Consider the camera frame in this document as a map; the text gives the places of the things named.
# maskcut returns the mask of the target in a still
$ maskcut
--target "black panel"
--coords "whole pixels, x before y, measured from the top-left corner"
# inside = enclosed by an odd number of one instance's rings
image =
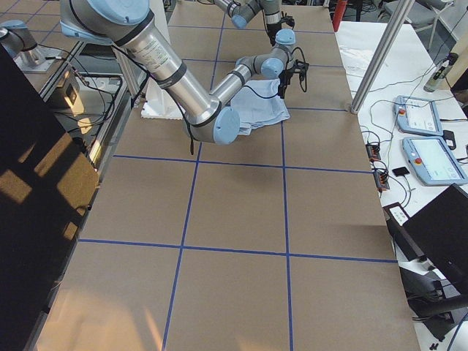
[[[458,291],[467,294],[467,193],[455,184],[449,186],[403,226]]]
[[[97,177],[2,46],[0,121],[0,350],[22,350]]]

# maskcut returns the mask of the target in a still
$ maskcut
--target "grid of blue tape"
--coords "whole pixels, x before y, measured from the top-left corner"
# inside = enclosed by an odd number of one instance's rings
[[[17,0],[11,7],[13,8],[20,0]],[[28,21],[30,21],[34,15],[36,15],[45,5],[45,3],[35,12],[31,14],[24,14],[21,15],[31,15]],[[235,29],[226,29],[224,27],[225,16],[223,16],[222,20],[222,27],[221,28],[214,28],[214,27],[193,27],[193,28],[213,28],[213,29],[220,29],[219,35],[219,42],[218,47],[216,50],[216,59],[211,60],[195,60],[195,59],[187,59],[187,61],[211,61],[214,62],[214,69],[213,75],[211,77],[211,88],[214,84],[214,77],[216,73],[216,65],[218,62],[228,62],[231,61],[220,61],[218,60],[219,57],[219,49],[222,43],[222,32],[224,30],[235,30]],[[51,33],[56,31],[57,23],[51,31],[38,31],[38,32],[46,32],[48,33],[45,38],[41,41],[44,42]],[[262,31],[260,29],[245,29],[251,31]],[[320,31],[297,31],[297,32],[304,32],[304,33],[315,33],[315,34],[333,34],[333,32],[320,32]],[[329,65],[312,65],[314,67],[331,67],[331,68],[342,68],[342,66],[329,66]],[[290,107],[292,110],[324,110],[324,111],[345,111],[343,109],[333,109],[333,108],[307,108],[307,107],[297,107],[293,108]],[[181,269],[182,259],[184,250],[196,250],[196,251],[211,251],[211,252],[230,252],[230,253],[241,253],[241,254],[260,254],[260,255],[273,255],[273,256],[280,256],[285,257],[286,259],[286,272],[287,272],[287,305],[288,305],[288,317],[289,317],[289,335],[290,335],[290,351],[294,350],[294,338],[293,338],[293,300],[291,295],[291,272],[290,272],[290,258],[291,257],[302,257],[302,258],[312,258],[312,259],[324,259],[324,260],[347,260],[347,261],[359,261],[359,262],[370,262],[370,263],[396,263],[395,260],[384,260],[384,259],[374,259],[374,258],[365,258],[365,257],[338,257],[338,256],[328,256],[328,255],[318,255],[318,254],[297,254],[290,252],[290,245],[289,245],[289,228],[288,228],[288,213],[287,213],[287,169],[297,169],[297,170],[314,170],[314,171],[325,171],[325,172],[344,172],[344,173],[364,173],[364,174],[371,174],[370,171],[360,171],[360,170],[338,170],[338,169],[328,169],[328,168],[318,168],[318,167],[295,167],[295,166],[287,166],[285,160],[285,143],[284,143],[284,127],[283,123],[281,123],[281,136],[282,136],[282,165],[254,165],[254,164],[236,164],[236,163],[229,163],[229,162],[214,162],[214,161],[201,161],[200,155],[202,151],[203,144],[199,145],[198,152],[197,152],[197,159],[190,160],[190,159],[170,159],[170,158],[159,158],[159,157],[145,157],[145,156],[132,156],[132,155],[115,155],[114,157],[119,158],[130,158],[130,159],[149,159],[149,160],[161,160],[161,161],[171,161],[171,162],[193,162],[195,163],[195,170],[192,179],[192,187],[190,189],[190,196],[189,202],[187,204],[186,210],[186,218],[184,222],[184,230],[182,233],[182,239],[180,245],[169,245],[169,244],[156,244],[156,243],[141,243],[141,242],[128,242],[128,241],[110,241],[110,240],[98,240],[98,239],[80,239],[80,242],[83,243],[95,243],[95,244],[117,244],[117,245],[132,245],[132,246],[155,246],[161,248],[168,248],[168,249],[178,249],[178,260],[177,266],[175,269],[175,276],[173,280],[173,288],[170,296],[170,304],[169,310],[167,313],[167,320],[165,326],[165,332],[162,341],[162,350],[164,351],[167,345],[167,337],[170,331],[170,321],[173,311],[174,302],[176,299],[176,290],[178,284],[178,276]],[[192,207],[192,199],[193,194],[195,191],[195,184],[197,180],[197,172],[199,164],[215,164],[215,165],[238,165],[238,166],[248,166],[248,167],[273,167],[273,168],[280,168],[283,172],[283,194],[284,194],[284,235],[285,235],[285,243],[286,243],[286,252],[267,252],[267,251],[255,251],[255,250],[241,250],[241,249],[223,249],[223,248],[211,248],[211,247],[201,247],[201,246],[186,246],[185,245],[185,237],[186,231],[189,223],[190,218],[190,211]]]

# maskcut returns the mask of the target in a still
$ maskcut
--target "white label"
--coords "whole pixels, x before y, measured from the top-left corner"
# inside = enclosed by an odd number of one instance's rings
[[[143,49],[135,51],[134,55],[151,72],[154,72],[169,59],[167,51],[156,40],[147,44]]]
[[[390,209],[390,213],[400,225],[403,225],[403,223],[405,223],[408,220],[407,215],[404,214],[403,210],[400,207],[392,207]]]

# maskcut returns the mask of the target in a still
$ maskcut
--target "light blue joint cap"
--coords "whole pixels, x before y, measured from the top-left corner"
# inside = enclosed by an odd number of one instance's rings
[[[81,40],[82,42],[89,42],[91,44],[98,44],[98,45],[112,45],[113,42],[107,37],[98,37],[97,35],[88,33],[82,29],[69,26],[62,21],[61,24],[61,32],[64,34],[65,37],[75,38],[77,40]]]
[[[246,28],[247,26],[247,21],[244,17],[240,16],[240,15],[234,15],[232,18],[231,18],[231,21],[233,22],[233,25],[236,27],[236,28],[239,28],[239,29],[244,29]]]
[[[276,33],[275,41],[277,44],[293,45],[295,44],[295,33],[292,29],[282,29]]]
[[[149,0],[88,0],[89,6],[110,22],[134,26],[145,19]]]
[[[265,78],[277,79],[283,69],[284,65],[279,58],[270,57],[263,62],[261,72]]]
[[[213,139],[218,145],[231,144],[241,130],[241,119],[239,114],[232,107],[223,108],[216,120],[213,127]]]
[[[6,29],[27,29],[28,26],[21,20],[6,20],[3,23],[0,23],[0,26],[5,27]]]

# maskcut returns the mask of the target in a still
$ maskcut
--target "small black device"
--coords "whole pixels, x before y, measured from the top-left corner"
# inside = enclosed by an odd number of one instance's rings
[[[442,137],[450,150],[456,149],[455,134],[451,130],[444,130],[444,135]]]
[[[410,172],[408,171],[406,167],[393,168],[392,172],[395,175],[395,177],[400,177],[400,176],[405,176],[406,174],[410,174]]]

